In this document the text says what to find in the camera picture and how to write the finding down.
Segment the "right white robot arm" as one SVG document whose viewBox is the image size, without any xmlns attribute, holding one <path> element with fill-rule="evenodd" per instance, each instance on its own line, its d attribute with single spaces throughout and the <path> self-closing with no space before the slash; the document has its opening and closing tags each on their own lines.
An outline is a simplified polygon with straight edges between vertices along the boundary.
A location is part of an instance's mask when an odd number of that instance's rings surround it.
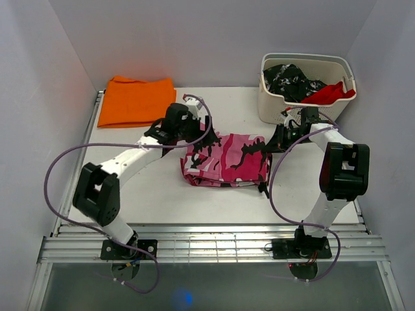
<svg viewBox="0 0 415 311">
<path fill-rule="evenodd" d="M 299 122 L 289 109 L 281 112 L 283 123 L 276 126 L 266 150 L 286 157 L 297 144 L 317 145 L 324 152 L 320 195 L 309 215 L 297 224 L 293 238 L 274 239 L 269 250 L 274 259 L 329 259 L 328 229 L 347 204 L 367 191 L 370 148 L 345 138 L 317 107 L 306 106 L 298 113 Z"/>
</svg>

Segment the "pink camouflage trousers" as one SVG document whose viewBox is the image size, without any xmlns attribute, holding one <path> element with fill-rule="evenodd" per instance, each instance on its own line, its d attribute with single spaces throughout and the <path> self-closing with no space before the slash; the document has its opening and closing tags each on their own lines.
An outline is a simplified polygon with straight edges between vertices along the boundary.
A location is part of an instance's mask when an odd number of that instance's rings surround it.
<svg viewBox="0 0 415 311">
<path fill-rule="evenodd" d="M 272 154 L 265 146 L 261 135 L 210 131 L 180 159 L 182 176 L 195 187 L 255 186 L 269 197 Z"/>
</svg>

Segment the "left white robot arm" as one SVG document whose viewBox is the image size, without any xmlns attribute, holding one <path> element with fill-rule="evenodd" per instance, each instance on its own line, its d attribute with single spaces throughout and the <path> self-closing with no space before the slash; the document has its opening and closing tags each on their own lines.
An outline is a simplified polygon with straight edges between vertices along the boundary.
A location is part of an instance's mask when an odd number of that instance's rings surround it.
<svg viewBox="0 0 415 311">
<path fill-rule="evenodd" d="M 82 167 L 73 196 L 73 207 L 93 220 L 124 259 L 137 253 L 137 233 L 122 219 L 121 188 L 141 169 L 161 159 L 174 148 L 204 147 L 217 138 L 211 114 L 200 97 L 186 95 L 183 104 L 172 103 L 165 116 L 154 121 L 138 142 L 98 165 Z"/>
</svg>

